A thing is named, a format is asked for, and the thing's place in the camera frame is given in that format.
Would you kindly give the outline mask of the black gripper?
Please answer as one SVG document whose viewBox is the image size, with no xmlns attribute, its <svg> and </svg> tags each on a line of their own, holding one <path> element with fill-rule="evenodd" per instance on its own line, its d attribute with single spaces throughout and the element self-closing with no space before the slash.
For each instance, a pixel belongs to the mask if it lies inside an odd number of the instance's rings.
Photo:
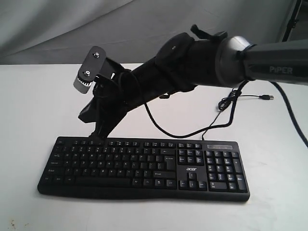
<svg viewBox="0 0 308 231">
<path fill-rule="evenodd" d="M 95 82 L 93 98 L 78 119 L 95 123 L 90 138 L 102 142 L 129 111 L 144 104 L 144 70 L 101 70 Z"/>
</svg>

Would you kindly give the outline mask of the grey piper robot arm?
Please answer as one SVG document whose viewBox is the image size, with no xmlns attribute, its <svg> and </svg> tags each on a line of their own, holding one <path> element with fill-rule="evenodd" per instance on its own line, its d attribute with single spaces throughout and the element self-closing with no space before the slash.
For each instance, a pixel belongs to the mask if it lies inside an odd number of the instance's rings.
<svg viewBox="0 0 308 231">
<path fill-rule="evenodd" d="M 92 90 L 93 98 L 78 115 L 95 124 L 92 138 L 105 140 L 129 111 L 155 98 L 197 86 L 241 90 L 250 81 L 263 80 L 279 89 L 280 83 L 308 83 L 306 40 L 255 45 L 225 31 L 210 35 L 196 25 L 191 31 L 172 37 L 134 70 L 108 58 L 100 47 L 90 49 L 74 87 L 83 94 Z"/>
</svg>

